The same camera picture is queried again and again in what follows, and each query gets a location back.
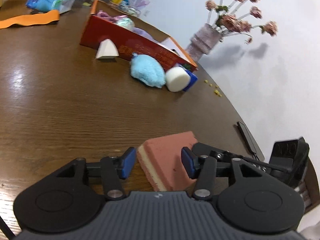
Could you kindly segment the pink and cream sponge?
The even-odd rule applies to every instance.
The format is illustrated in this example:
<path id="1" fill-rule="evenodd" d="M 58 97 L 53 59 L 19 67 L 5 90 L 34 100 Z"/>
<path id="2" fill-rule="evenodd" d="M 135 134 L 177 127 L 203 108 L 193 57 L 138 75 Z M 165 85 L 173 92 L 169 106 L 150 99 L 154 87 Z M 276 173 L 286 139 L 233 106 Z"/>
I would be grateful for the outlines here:
<path id="1" fill-rule="evenodd" d="M 197 139 L 192 131 L 146 140 L 137 150 L 137 159 L 154 191 L 183 191 L 195 181 L 181 161 L 181 149 L 192 148 Z"/>

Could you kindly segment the blue tissue packet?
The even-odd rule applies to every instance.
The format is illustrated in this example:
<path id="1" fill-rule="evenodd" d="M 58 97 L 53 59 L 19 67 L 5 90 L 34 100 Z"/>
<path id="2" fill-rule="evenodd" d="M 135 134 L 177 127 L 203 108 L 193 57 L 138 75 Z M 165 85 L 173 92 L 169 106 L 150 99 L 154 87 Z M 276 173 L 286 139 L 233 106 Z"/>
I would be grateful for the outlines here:
<path id="1" fill-rule="evenodd" d="M 198 77 L 188 70 L 187 68 L 183 68 L 184 74 L 183 74 L 183 83 L 185 87 L 182 89 L 184 92 L 187 92 L 198 80 Z"/>

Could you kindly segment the white cylindrical sponge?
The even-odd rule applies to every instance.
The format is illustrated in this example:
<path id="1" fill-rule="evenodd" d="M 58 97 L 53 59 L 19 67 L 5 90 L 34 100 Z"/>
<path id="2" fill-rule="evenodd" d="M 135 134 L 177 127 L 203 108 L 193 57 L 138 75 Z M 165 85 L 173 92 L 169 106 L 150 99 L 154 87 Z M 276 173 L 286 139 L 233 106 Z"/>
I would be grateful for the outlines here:
<path id="1" fill-rule="evenodd" d="M 165 82 L 169 91 L 179 92 L 189 85 L 191 77 L 182 67 L 172 67 L 165 73 Z"/>

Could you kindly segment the light blue fluffy pouch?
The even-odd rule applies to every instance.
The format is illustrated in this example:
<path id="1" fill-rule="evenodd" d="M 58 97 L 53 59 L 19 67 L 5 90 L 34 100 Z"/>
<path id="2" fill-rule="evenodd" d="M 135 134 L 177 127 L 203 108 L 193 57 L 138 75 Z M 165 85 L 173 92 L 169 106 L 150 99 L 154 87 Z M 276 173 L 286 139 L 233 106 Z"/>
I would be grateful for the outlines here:
<path id="1" fill-rule="evenodd" d="M 131 76 L 147 86 L 162 88 L 165 85 L 165 72 L 160 63 L 149 55 L 132 54 Z"/>

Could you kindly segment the purple fluffy towel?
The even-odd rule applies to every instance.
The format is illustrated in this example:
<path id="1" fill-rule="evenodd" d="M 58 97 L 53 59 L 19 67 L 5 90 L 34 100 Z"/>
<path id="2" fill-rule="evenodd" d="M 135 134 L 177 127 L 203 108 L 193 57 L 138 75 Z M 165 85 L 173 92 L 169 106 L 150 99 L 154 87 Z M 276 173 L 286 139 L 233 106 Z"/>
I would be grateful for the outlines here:
<path id="1" fill-rule="evenodd" d="M 159 43 L 157 40 L 155 40 L 147 31 L 143 30 L 143 29 L 140 29 L 140 28 L 137 28 L 137 27 L 134 27 L 132 29 L 132 31 L 152 42 L 155 42 L 155 43 Z"/>

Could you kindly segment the clear bag of cotton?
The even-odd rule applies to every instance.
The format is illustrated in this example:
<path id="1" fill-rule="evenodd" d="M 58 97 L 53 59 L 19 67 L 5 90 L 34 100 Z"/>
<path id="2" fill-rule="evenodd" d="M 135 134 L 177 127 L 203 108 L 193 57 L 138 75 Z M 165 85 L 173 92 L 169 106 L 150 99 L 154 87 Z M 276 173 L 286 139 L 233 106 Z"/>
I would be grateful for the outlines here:
<path id="1" fill-rule="evenodd" d="M 135 28 L 135 23 L 129 17 L 119 18 L 116 21 L 116 25 L 130 31 L 133 31 L 133 29 Z"/>

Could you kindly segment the pink satin pouch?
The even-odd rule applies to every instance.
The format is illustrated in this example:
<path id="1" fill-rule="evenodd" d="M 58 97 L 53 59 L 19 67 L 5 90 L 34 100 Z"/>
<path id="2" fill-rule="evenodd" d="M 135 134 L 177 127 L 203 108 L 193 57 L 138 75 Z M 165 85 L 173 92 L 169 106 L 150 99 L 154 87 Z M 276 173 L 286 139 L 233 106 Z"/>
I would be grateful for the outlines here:
<path id="1" fill-rule="evenodd" d="M 119 17 L 118 16 L 111 16 L 109 15 L 108 13 L 100 10 L 98 13 L 97 13 L 97 16 L 99 18 L 102 18 L 108 22 L 112 22 L 112 23 L 116 23 L 117 21 L 119 21 Z"/>

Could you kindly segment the black phone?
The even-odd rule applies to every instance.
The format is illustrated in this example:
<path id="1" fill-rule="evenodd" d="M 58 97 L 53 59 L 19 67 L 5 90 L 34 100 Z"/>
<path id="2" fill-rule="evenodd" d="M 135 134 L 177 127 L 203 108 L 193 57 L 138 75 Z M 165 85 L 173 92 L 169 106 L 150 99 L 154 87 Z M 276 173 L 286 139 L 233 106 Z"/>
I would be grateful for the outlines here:
<path id="1" fill-rule="evenodd" d="M 251 133 L 249 132 L 247 126 L 244 123 L 238 121 L 237 127 L 238 127 L 238 130 L 240 131 L 242 138 L 244 139 L 244 142 L 245 142 L 250 154 L 253 156 L 253 158 L 255 160 L 260 160 L 257 155 L 257 150 L 256 150 L 254 142 L 253 142 L 253 137 L 252 137 Z"/>

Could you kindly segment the yellow crumbs on table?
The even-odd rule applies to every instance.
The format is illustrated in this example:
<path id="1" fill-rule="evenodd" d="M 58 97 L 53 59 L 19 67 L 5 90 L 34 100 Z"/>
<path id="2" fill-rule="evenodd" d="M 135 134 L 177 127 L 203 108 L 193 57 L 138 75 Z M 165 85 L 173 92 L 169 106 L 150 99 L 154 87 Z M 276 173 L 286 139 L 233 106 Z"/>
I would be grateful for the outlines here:
<path id="1" fill-rule="evenodd" d="M 220 92 L 218 85 L 213 85 L 208 80 L 204 80 L 204 83 L 206 83 L 209 87 L 212 87 L 214 89 L 214 94 L 215 95 L 217 95 L 219 97 L 222 97 L 222 93 Z"/>

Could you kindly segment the white triangular sponge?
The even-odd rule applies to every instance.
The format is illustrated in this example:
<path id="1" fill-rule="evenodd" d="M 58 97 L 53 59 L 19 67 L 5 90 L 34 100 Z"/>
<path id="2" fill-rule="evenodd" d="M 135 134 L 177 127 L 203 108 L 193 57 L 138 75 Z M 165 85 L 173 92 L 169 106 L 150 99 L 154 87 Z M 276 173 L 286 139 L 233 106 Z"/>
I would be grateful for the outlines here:
<path id="1" fill-rule="evenodd" d="M 118 50 L 115 44 L 110 39 L 105 39 L 99 44 L 96 59 L 114 59 L 119 56 Z"/>

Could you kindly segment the pink textured vase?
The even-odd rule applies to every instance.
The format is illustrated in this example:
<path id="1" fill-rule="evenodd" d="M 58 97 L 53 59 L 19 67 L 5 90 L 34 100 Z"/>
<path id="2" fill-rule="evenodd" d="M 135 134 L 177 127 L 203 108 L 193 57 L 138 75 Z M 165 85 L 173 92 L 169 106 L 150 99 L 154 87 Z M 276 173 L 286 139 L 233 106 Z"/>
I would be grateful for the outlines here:
<path id="1" fill-rule="evenodd" d="M 199 61 L 203 55 L 208 55 L 218 42 L 222 35 L 215 30 L 210 24 L 205 23 L 190 39 L 186 52 L 194 62 Z"/>

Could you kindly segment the red cardboard box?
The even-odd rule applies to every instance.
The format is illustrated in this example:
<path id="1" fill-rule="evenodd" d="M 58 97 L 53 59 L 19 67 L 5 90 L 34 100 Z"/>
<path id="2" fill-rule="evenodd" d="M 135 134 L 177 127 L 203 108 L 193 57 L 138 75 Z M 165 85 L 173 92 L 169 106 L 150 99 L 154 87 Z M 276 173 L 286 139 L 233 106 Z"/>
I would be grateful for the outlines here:
<path id="1" fill-rule="evenodd" d="M 109 39 L 116 46 L 119 57 L 122 59 L 131 60 L 133 53 L 145 54 L 156 59 L 164 70 L 168 70 L 176 64 L 186 64 L 187 68 L 192 72 L 198 69 L 195 61 L 168 34 L 140 18 L 129 15 L 128 18 L 134 22 L 135 27 L 151 35 L 153 40 L 150 40 L 99 17 L 97 13 L 100 11 L 106 12 L 113 17 L 124 14 L 101 0 L 94 0 L 80 40 L 82 46 L 98 49 L 102 41 Z"/>

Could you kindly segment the dried pink roses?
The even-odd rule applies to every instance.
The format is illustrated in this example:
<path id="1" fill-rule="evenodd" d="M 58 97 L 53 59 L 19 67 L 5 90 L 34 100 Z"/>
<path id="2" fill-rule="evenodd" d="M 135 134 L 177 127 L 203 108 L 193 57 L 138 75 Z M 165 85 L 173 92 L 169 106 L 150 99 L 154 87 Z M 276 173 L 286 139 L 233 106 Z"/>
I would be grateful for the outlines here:
<path id="1" fill-rule="evenodd" d="M 265 24 L 252 24 L 248 18 L 261 20 L 262 10 L 256 4 L 260 0 L 207 0 L 205 3 L 208 17 L 205 27 L 217 34 L 217 40 L 222 42 L 227 37 L 243 35 L 247 37 L 246 44 L 253 41 L 251 31 L 259 29 L 261 34 L 274 37 L 278 33 L 277 23 L 268 21 Z"/>

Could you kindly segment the blue wet wipes pack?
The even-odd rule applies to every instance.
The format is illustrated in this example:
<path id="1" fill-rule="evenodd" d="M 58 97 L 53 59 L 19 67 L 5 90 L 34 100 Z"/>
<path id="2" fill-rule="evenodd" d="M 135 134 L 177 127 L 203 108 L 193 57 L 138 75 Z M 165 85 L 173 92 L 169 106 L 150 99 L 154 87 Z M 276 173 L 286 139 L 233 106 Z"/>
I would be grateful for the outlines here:
<path id="1" fill-rule="evenodd" d="M 57 10 L 60 14 L 71 10 L 75 0 L 27 0 L 26 7 L 40 12 Z"/>

